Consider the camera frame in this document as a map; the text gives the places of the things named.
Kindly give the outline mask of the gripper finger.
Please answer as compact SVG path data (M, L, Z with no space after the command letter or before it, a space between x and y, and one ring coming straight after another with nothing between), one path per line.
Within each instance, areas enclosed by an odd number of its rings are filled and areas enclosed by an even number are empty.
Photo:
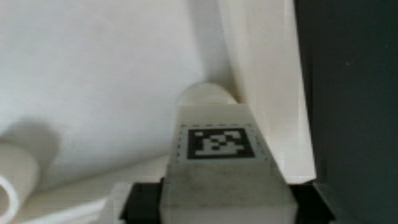
M132 191L130 183L117 183L110 193L107 208L103 211L103 224L125 224L121 213L126 205L128 195Z

